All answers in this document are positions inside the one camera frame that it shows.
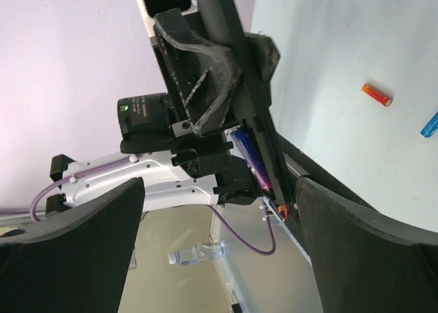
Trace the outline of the blue magenta battery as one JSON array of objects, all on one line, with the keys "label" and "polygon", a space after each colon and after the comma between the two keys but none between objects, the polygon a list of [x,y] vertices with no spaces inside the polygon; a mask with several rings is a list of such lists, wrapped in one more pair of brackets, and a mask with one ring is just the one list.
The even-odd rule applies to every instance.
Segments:
[{"label": "blue magenta battery", "polygon": [[261,189],[264,192],[270,192],[272,190],[272,183],[259,149],[256,146],[255,141],[251,138],[248,130],[244,127],[235,128],[231,132],[231,137],[249,165],[249,168],[253,172]]}]

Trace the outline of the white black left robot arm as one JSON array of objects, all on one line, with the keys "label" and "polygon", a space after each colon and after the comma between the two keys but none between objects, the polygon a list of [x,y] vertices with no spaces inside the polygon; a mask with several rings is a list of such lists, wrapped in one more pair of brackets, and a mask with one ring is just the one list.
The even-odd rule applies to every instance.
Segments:
[{"label": "white black left robot arm", "polygon": [[120,152],[77,162],[52,159],[46,214],[91,201],[131,178],[144,185],[144,211],[181,205],[289,201],[285,160],[270,115],[279,63],[271,37],[230,31],[208,37],[198,13],[178,9],[144,23],[164,77],[163,93],[125,97],[116,110]]}]

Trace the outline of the black remote control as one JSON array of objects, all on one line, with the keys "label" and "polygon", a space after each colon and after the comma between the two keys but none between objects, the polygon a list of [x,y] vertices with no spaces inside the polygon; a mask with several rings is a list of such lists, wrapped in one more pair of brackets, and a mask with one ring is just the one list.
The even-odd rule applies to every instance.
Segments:
[{"label": "black remote control", "polygon": [[233,102],[235,116],[252,130],[278,205],[292,210],[294,182],[287,169],[279,137],[269,111],[270,85],[257,73],[234,0],[197,0],[207,37],[232,48],[242,78]]}]

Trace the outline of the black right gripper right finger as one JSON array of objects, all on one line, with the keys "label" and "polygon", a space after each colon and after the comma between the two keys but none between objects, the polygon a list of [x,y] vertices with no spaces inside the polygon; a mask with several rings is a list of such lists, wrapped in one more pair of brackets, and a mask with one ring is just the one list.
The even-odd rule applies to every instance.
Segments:
[{"label": "black right gripper right finger", "polygon": [[437,233],[307,177],[296,199],[324,312],[437,311]]}]

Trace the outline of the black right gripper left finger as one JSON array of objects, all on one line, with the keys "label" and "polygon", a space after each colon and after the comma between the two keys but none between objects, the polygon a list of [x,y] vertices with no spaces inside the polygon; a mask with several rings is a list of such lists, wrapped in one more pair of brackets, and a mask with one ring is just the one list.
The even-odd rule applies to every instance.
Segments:
[{"label": "black right gripper left finger", "polygon": [[1,311],[117,312],[144,198],[133,178],[1,235]]}]

